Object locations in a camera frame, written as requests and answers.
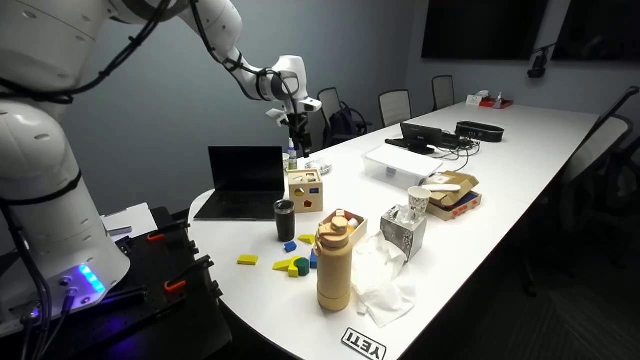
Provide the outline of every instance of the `floor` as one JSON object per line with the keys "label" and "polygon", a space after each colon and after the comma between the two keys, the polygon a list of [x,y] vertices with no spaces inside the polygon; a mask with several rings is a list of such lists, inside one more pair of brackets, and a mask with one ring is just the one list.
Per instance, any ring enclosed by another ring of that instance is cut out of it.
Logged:
{"label": "floor", "polygon": [[[545,256],[532,259],[532,298],[522,291],[513,242],[505,239],[402,358],[640,359],[638,240],[623,239],[628,247],[615,265],[604,251],[613,239],[572,240],[563,258],[569,271]],[[230,311],[225,316],[235,336],[226,350],[236,358],[291,359]]]}

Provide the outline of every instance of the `yellow block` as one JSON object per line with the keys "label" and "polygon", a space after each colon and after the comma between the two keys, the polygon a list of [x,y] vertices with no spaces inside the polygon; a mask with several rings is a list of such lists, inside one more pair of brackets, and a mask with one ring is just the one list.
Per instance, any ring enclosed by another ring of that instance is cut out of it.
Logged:
{"label": "yellow block", "polygon": [[278,271],[287,271],[289,269],[289,265],[291,264],[291,260],[278,261],[273,264],[273,269]]}
{"label": "yellow block", "polygon": [[258,263],[258,257],[256,255],[240,255],[238,258],[240,265],[254,265]]}
{"label": "yellow block", "polygon": [[316,236],[315,235],[300,235],[298,237],[298,240],[302,241],[303,243],[307,243],[307,244],[315,244],[316,243]]}
{"label": "yellow block", "polygon": [[289,277],[298,277],[298,267],[296,266],[296,260],[298,260],[299,256],[294,256],[291,259],[291,264],[289,264]]}

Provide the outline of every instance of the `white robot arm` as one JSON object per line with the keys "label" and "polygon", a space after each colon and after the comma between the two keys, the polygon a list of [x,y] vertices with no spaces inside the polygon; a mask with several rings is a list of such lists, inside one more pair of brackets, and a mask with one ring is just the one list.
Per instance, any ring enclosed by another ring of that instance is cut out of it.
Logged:
{"label": "white robot arm", "polygon": [[[278,123],[289,126],[308,155],[305,113],[322,104],[307,94],[303,60],[282,56],[266,69],[247,64],[236,49],[242,20],[229,0],[1,0],[0,33],[11,35],[0,37],[0,208],[13,244],[30,260],[0,274],[0,337],[20,331],[14,309],[44,301],[43,288],[49,288],[49,310],[41,310],[51,319],[60,315],[70,289],[77,299],[70,309],[80,311],[100,302],[129,270],[129,259],[102,225],[58,122],[73,95],[117,69],[80,86],[104,21],[146,24],[143,31],[150,34],[157,21],[150,26],[149,20],[159,14],[161,20],[178,16],[196,31],[247,98],[282,101]],[[137,37],[131,40],[139,46]],[[115,63],[132,51],[122,54]],[[37,278],[34,269],[40,279],[36,287],[29,280]]]}

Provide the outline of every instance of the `beige water bottle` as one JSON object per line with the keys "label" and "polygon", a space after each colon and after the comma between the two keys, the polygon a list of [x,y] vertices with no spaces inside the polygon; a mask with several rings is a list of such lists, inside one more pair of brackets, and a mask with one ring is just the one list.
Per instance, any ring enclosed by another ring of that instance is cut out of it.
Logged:
{"label": "beige water bottle", "polygon": [[331,311],[340,311],[351,300],[351,256],[348,222],[334,217],[322,225],[316,234],[318,303]]}

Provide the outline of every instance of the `black tumbler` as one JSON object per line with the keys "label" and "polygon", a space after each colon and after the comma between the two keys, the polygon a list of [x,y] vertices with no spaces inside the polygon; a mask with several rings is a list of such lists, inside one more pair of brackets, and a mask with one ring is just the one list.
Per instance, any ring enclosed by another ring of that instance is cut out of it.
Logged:
{"label": "black tumbler", "polygon": [[296,206],[291,200],[278,200],[273,204],[276,212],[276,226],[278,227],[278,241],[288,242],[296,236]]}

